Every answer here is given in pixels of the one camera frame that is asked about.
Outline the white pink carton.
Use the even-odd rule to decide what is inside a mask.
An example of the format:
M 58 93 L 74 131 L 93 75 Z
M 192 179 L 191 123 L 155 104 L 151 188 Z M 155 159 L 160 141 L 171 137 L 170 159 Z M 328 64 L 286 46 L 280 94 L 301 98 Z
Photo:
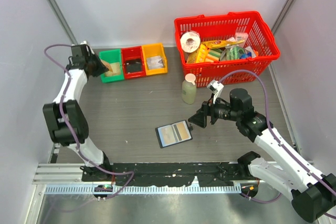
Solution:
M 248 36 L 249 36 L 248 33 L 236 32 L 234 37 L 236 41 L 242 41 L 242 40 L 246 41 L 248 39 Z

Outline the green liquid soap bottle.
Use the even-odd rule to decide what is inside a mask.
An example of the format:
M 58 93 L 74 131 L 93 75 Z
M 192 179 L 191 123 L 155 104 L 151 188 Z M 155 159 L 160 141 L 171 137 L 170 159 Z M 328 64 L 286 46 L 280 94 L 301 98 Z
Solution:
M 182 82 L 182 100 L 187 104 L 193 104 L 196 98 L 196 76 L 188 73 Z

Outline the white toilet paper roll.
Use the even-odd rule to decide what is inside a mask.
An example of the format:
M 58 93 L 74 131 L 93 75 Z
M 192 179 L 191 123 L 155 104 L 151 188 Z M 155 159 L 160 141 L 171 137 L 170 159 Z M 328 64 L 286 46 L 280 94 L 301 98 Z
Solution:
M 185 32 L 180 38 L 180 43 L 184 52 L 189 54 L 195 52 L 201 44 L 199 33 L 195 31 Z

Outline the green plastic bin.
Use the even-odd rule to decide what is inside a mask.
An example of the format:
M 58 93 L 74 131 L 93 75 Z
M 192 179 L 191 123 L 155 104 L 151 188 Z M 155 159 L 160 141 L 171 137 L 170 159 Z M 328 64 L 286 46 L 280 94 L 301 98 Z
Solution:
M 108 71 L 100 76 L 102 83 L 124 80 L 120 49 L 101 51 L 99 52 L 99 58 L 109 66 Z

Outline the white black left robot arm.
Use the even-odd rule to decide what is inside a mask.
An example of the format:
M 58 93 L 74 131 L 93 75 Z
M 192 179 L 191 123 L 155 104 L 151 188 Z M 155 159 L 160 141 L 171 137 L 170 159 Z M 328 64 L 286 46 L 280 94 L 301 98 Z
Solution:
M 112 175 L 112 167 L 106 154 L 89 137 L 79 100 L 89 78 L 102 75 L 108 68 L 86 41 L 71 45 L 70 49 L 69 62 L 61 67 L 64 82 L 53 102 L 43 106 L 43 115 L 52 142 L 74 151 L 84 162 L 84 173 L 106 181 Z

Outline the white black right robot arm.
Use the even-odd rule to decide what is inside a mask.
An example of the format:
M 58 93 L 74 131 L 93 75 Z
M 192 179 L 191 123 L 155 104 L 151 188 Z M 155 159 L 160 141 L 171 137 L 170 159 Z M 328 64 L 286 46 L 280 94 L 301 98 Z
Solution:
M 265 161 L 250 151 L 238 159 L 237 173 L 242 179 L 256 177 L 278 190 L 295 212 L 313 223 L 335 207 L 335 175 L 325 175 L 305 160 L 285 141 L 267 118 L 256 112 L 245 89 L 233 89 L 229 101 L 212 96 L 188 121 L 201 128 L 218 119 L 233 121 L 239 132 L 266 151 L 277 163 Z

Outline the yellow snack bag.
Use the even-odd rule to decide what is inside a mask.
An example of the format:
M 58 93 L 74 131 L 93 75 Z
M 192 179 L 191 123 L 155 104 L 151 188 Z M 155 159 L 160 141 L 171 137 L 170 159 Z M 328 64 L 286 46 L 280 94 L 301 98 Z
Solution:
M 202 44 L 209 49 L 216 49 L 216 48 L 224 48 L 227 46 L 233 46 L 244 42 L 245 40 L 239 40 L 239 41 L 210 40 L 210 41 L 204 41 L 202 42 Z

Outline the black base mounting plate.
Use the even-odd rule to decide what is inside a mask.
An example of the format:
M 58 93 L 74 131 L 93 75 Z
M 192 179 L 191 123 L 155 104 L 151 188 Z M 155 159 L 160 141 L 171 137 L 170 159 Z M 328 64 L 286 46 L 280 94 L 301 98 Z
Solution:
M 200 186 L 214 187 L 231 185 L 233 181 L 255 181 L 247 167 L 230 162 L 201 163 L 115 163 L 112 171 L 119 173 L 114 178 L 117 186 L 123 186 L 134 172 L 128 186 L 183 187 L 190 186 L 197 178 Z

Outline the gold cards in green bin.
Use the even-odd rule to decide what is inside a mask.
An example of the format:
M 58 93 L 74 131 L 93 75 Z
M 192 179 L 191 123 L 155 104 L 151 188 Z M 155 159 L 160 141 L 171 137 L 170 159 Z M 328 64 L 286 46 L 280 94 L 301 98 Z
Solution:
M 114 77 L 119 76 L 121 74 L 120 64 L 118 62 L 110 63 L 113 72 L 105 72 L 104 75 L 106 77 Z

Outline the yellow plastic bin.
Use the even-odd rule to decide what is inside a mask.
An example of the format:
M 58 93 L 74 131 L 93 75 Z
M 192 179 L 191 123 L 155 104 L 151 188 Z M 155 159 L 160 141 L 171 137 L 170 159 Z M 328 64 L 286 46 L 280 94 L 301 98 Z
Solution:
M 147 76 L 167 73 L 167 59 L 162 43 L 142 45 L 145 72 Z

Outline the red plastic bin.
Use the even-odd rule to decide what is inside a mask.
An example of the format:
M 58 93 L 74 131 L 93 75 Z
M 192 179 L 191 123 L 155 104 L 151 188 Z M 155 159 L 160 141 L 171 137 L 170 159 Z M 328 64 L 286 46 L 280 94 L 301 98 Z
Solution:
M 141 46 L 122 48 L 121 56 L 125 79 L 128 80 L 146 76 Z

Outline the yellow green sponge pack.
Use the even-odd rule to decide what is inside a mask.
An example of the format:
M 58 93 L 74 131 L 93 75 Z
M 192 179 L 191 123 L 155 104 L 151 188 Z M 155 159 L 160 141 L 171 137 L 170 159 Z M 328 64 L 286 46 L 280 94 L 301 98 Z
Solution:
M 196 53 L 196 63 L 216 62 L 220 60 L 222 54 L 221 49 L 209 49 L 201 44 Z

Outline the green packaged item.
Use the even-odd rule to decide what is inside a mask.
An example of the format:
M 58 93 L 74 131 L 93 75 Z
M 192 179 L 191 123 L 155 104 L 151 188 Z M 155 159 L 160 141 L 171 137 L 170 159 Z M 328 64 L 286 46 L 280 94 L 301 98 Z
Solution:
M 236 45 L 230 46 L 223 50 L 220 55 L 220 61 L 238 60 L 243 54 L 245 54 L 244 48 Z

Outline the black cards in red bin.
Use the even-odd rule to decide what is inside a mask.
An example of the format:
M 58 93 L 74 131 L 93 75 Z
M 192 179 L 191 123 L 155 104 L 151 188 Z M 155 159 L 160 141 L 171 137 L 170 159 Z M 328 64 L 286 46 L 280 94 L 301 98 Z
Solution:
M 130 59 L 125 62 L 125 68 L 127 73 L 142 72 L 142 61 L 140 58 Z

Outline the red shopping basket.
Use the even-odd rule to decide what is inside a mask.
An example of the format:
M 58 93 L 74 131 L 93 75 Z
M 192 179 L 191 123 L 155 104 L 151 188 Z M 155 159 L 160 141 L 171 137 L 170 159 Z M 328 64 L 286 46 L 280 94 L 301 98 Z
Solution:
M 196 76 L 198 88 L 207 86 L 212 80 L 219 80 L 226 74 L 240 69 L 249 70 L 260 75 L 269 64 L 280 57 L 280 51 L 269 26 L 257 11 L 229 12 L 216 16 L 190 16 L 174 20 L 175 41 L 180 53 L 184 74 Z M 180 38 L 187 31 L 195 31 L 201 41 L 224 40 L 233 37 L 236 32 L 247 33 L 246 46 L 258 52 L 257 57 L 231 61 L 205 62 L 187 64 Z

